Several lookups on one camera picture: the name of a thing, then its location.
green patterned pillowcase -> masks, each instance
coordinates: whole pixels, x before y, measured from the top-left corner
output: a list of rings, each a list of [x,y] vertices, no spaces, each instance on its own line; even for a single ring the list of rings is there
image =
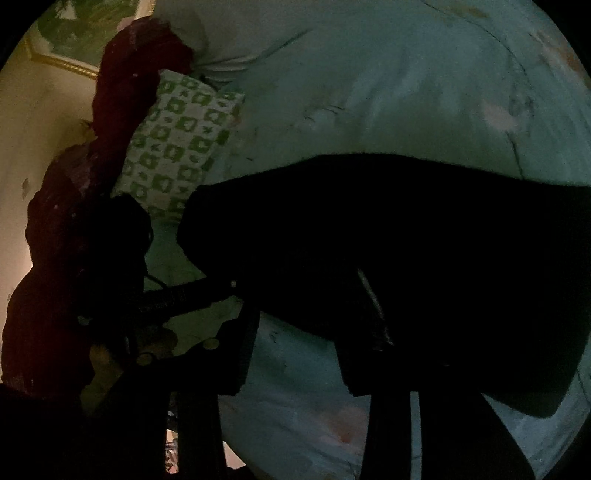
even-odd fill
[[[152,218],[180,221],[212,154],[228,141],[243,99],[162,70],[156,103],[132,137],[111,196],[129,193]]]

black object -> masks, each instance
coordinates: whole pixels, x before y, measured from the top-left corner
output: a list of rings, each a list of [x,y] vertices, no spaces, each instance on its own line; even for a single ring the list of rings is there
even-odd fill
[[[174,391],[183,480],[227,479],[217,395],[235,395],[244,384],[258,319],[259,310],[246,304],[237,319],[220,328],[217,348],[202,342],[182,356],[130,367],[72,439],[64,454],[69,467],[59,478],[161,480]],[[115,439],[125,445],[124,455],[113,455]]]
[[[2,478],[59,479],[64,464],[56,466],[56,460],[82,419],[75,404],[31,398],[0,383]]]
[[[359,480],[384,478],[386,474],[393,479],[410,478],[410,414],[408,392],[374,392]],[[388,473],[384,468],[385,459],[388,459]]]
[[[232,294],[231,282],[209,278],[167,287],[149,275],[145,254],[154,233],[150,216],[128,194],[105,199],[89,221],[93,255],[79,313],[90,338],[105,344],[126,365],[138,355],[135,332],[162,325],[169,318],[209,307]],[[144,278],[162,290],[144,292]]]
[[[398,155],[325,156],[199,187],[177,240],[208,276],[235,279],[238,296],[335,340],[354,395],[381,391],[384,372],[418,390],[424,478],[533,478],[478,392],[536,416],[564,397],[590,330],[591,189]],[[376,347],[381,319],[393,345]],[[392,425],[378,404],[370,424]]]

black fabric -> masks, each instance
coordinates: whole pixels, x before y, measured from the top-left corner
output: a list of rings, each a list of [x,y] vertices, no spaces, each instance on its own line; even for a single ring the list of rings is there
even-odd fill
[[[144,291],[147,273],[145,254],[153,239],[150,216],[131,195],[121,195],[102,201],[91,217],[89,233],[93,239],[89,274],[78,299],[78,313],[95,319],[88,328],[94,343],[105,344],[121,365],[131,359],[127,352],[125,335],[116,335],[122,328],[119,318],[126,312],[130,299]]]
[[[216,394],[178,394],[178,471],[183,478],[228,480]]]
[[[67,442],[60,480],[161,480],[169,398],[162,375],[127,370]]]
[[[409,393],[390,391],[372,395],[359,480],[410,479],[411,440]]]
[[[519,446],[478,393],[419,392],[423,480],[534,480]]]
[[[34,399],[0,383],[2,479],[63,480],[60,455],[83,421],[79,404]]]
[[[262,310],[327,338],[357,332],[360,346],[365,324],[351,327],[347,310],[361,268],[408,390],[451,365],[478,391],[558,402],[589,333],[586,187],[398,155],[317,157],[198,187],[177,240]]]

wall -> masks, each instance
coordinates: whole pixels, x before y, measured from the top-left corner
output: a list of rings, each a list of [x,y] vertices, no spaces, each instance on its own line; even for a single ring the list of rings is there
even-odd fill
[[[9,296],[31,268],[28,202],[51,159],[84,141],[94,92],[94,80],[29,60],[23,43],[0,72],[0,331]]]

black cable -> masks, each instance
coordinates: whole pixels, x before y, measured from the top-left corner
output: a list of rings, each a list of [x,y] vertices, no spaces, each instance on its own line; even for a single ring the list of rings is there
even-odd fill
[[[160,285],[162,288],[168,288],[168,285],[166,285],[166,283],[164,283],[162,280],[154,277],[153,275],[150,275],[149,273],[144,274],[144,277],[149,278],[154,283],[157,283],[158,285]]]

